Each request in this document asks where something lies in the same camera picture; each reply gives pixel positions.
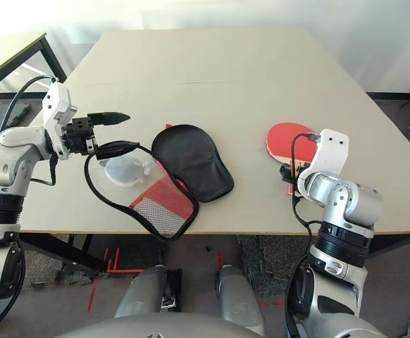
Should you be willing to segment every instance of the table leg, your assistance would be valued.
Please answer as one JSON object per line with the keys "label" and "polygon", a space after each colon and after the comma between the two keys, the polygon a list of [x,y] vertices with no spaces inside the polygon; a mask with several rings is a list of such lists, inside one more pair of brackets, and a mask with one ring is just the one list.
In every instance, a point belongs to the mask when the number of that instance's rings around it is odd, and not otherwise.
{"label": "table leg", "polygon": [[92,242],[92,236],[93,236],[93,234],[87,234],[86,235],[85,242],[83,243],[83,246],[82,246],[83,251],[87,252],[89,250],[89,248],[91,246],[91,242]]}
{"label": "table leg", "polygon": [[45,58],[45,61],[49,64],[51,71],[53,74],[59,79],[59,82],[64,82],[67,79],[64,70],[62,69],[61,65],[58,62],[53,50],[51,49],[48,41],[45,37],[41,39],[41,53]]}
{"label": "table leg", "polygon": [[77,249],[50,234],[21,232],[19,237],[22,242],[31,246],[35,251],[59,259],[64,263],[79,264],[97,271],[106,270],[106,264],[101,259],[91,256],[86,251]]}
{"label": "table leg", "polygon": [[410,244],[410,234],[377,234],[371,240],[368,257],[376,257],[407,244]]}

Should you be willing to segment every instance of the metal frame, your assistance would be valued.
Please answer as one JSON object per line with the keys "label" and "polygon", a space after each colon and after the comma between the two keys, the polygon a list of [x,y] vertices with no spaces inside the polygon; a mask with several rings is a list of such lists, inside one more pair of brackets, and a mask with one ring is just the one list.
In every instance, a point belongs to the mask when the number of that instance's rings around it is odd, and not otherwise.
{"label": "metal frame", "polygon": [[366,92],[372,100],[409,100],[410,93]]}
{"label": "metal frame", "polygon": [[31,246],[31,249],[59,259],[64,263],[82,265],[99,272],[106,271],[107,267],[103,260],[88,254],[87,251],[77,249],[73,245],[63,242],[50,234],[21,232],[19,237],[22,242]]}
{"label": "metal frame", "polygon": [[[43,99],[47,92],[25,92],[22,93],[21,99]],[[12,100],[15,93],[3,93],[0,92],[0,100]]]}
{"label": "metal frame", "polygon": [[67,76],[45,37],[39,39],[36,43],[24,50],[19,56],[0,68],[0,81],[11,74],[16,68],[22,65],[22,63],[28,60],[31,56],[35,55],[38,51],[41,52],[51,71],[59,79],[59,82],[66,81]]}

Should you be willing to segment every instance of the floor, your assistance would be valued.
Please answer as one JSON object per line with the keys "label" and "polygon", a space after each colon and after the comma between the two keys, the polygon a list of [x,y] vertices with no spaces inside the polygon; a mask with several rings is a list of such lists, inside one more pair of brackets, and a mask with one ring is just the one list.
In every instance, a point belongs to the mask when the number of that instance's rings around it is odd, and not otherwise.
{"label": "floor", "polygon": [[[376,103],[410,141],[410,106],[399,111],[400,101],[377,100]],[[169,244],[164,253],[165,264],[183,269],[183,311],[219,315],[214,291],[219,256],[224,263],[241,267],[240,254],[235,236],[184,236]],[[25,291],[0,325],[3,338],[53,337],[112,318],[132,278],[108,275],[100,277],[97,284],[56,284],[54,275],[61,267],[60,262],[38,253],[29,253],[27,260],[30,265]],[[369,259],[366,267],[369,274],[361,317],[395,338],[404,332],[410,316],[410,244]],[[48,286],[32,287],[40,282]],[[259,303],[268,337],[284,337],[283,294],[259,296]]]}

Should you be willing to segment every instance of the table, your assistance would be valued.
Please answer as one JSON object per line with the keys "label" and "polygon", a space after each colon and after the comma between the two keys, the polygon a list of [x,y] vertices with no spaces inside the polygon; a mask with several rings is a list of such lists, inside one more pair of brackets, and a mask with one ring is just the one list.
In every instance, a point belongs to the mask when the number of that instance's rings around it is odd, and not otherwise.
{"label": "table", "polygon": [[[95,127],[99,144],[126,139],[150,146],[166,123],[197,125],[210,134],[235,188],[201,204],[189,234],[304,234],[279,163],[265,148],[269,127],[287,121],[348,134],[342,176],[384,198],[376,233],[410,234],[410,143],[305,29],[109,31],[66,84],[77,116],[131,115],[120,125]],[[31,184],[22,231],[147,233],[89,191],[84,161],[60,162],[55,187]],[[48,178],[48,164],[38,163],[34,177]],[[322,215],[309,202],[298,209],[305,219]]]}
{"label": "table", "polygon": [[66,80],[66,74],[45,35],[44,32],[0,34],[0,81],[38,51],[42,53],[54,75],[61,82]]}

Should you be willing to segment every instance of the mesh bag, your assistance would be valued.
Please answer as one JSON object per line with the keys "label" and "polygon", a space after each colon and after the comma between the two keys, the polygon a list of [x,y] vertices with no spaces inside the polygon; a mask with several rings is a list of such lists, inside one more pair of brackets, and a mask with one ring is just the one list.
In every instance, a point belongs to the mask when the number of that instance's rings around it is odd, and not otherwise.
{"label": "mesh bag", "polygon": [[171,238],[194,212],[192,202],[166,175],[130,204],[164,237]]}
{"label": "mesh bag", "polygon": [[129,206],[108,200],[92,183],[89,175],[89,162],[92,157],[96,156],[101,160],[121,156],[135,149],[141,149],[154,157],[150,150],[132,142],[117,141],[100,146],[95,154],[86,159],[86,182],[101,201],[133,217],[157,239],[162,242],[174,241],[196,218],[199,204],[185,185],[166,170],[162,162],[158,161],[158,164],[164,169],[165,175],[142,192]]}

